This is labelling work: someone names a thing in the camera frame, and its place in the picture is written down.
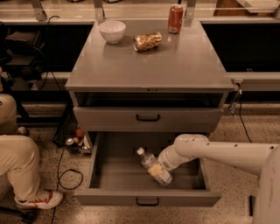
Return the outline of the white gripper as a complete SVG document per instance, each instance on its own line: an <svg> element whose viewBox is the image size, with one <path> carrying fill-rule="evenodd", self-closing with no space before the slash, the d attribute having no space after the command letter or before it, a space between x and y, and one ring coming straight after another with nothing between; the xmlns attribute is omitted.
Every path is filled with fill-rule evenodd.
<svg viewBox="0 0 280 224"><path fill-rule="evenodd" d="M153 177L163 174L161 165L167 171L172 171L185 163L187 156L177 150L174 145L171 145L162 150L157 159L160 164L154 164L148 169L148 173Z"/></svg>

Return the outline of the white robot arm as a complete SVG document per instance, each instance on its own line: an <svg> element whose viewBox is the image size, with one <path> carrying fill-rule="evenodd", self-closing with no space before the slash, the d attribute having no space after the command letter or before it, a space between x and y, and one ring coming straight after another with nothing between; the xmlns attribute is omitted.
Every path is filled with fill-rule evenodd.
<svg viewBox="0 0 280 224"><path fill-rule="evenodd" d="M158 161L172 171L196 158L207 158L259 177L252 224L280 224L280 145L213 142L203 135L182 134L163 149Z"/></svg>

